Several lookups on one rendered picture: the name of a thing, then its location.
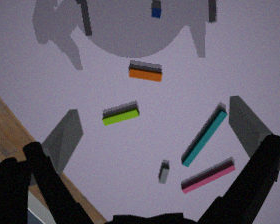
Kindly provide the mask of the pink rod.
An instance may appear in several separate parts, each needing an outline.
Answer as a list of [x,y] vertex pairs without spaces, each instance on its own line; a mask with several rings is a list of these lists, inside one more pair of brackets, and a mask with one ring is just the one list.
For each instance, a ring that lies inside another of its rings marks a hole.
[[184,194],[236,170],[232,161],[181,186]]

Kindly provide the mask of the grey rod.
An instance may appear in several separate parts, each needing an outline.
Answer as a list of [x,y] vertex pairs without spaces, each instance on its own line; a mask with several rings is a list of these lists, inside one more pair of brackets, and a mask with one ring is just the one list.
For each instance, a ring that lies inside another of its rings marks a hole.
[[169,165],[164,165],[162,166],[160,177],[159,177],[159,183],[165,184],[167,180],[167,176],[169,173]]

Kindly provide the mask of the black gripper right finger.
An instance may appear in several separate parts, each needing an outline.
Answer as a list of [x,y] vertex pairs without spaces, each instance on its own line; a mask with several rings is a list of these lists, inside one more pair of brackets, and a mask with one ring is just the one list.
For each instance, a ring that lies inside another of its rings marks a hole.
[[229,125],[251,159],[196,224],[252,224],[278,179],[280,136],[274,135],[239,96],[230,96]]

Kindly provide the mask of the lime green rod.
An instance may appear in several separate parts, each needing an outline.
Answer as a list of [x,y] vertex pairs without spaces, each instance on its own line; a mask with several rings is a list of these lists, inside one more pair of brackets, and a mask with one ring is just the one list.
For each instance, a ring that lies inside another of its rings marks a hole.
[[106,125],[110,125],[110,124],[124,121],[127,119],[135,118],[138,116],[139,116],[139,110],[137,107],[134,107],[134,108],[127,109],[127,110],[124,110],[121,112],[103,116],[102,121],[103,121],[104,125],[106,126]]

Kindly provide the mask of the small dark blue block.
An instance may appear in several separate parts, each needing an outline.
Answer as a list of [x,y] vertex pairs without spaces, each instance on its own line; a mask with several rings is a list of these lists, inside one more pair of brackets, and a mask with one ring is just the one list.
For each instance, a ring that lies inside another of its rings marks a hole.
[[161,11],[162,11],[162,9],[153,8],[151,17],[160,18]]

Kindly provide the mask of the orange rod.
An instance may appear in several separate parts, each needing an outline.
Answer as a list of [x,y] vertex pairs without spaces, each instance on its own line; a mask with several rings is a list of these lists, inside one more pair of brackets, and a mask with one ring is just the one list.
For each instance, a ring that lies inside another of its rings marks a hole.
[[161,82],[162,72],[131,67],[129,77]]

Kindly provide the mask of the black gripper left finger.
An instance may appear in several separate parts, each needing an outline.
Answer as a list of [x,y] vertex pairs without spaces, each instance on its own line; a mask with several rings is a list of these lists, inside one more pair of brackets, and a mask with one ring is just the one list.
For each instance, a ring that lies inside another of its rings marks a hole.
[[0,224],[27,224],[28,187],[33,185],[38,185],[56,224],[94,224],[59,177],[83,134],[78,110],[69,110],[42,144],[23,147],[27,160],[0,162]]

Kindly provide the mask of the turquoise rod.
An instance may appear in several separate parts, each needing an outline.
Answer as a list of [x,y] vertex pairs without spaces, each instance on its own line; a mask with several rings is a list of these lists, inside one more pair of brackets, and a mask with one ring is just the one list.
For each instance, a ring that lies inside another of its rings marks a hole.
[[219,110],[214,115],[209,124],[206,126],[204,131],[201,133],[199,138],[196,140],[196,142],[190,148],[188,153],[182,159],[182,165],[188,167],[192,163],[192,161],[202,150],[202,148],[205,146],[205,144],[208,142],[208,140],[211,138],[211,136],[214,134],[214,132],[217,130],[217,128],[220,126],[220,124],[223,122],[227,115],[228,114],[226,111],[219,108]]

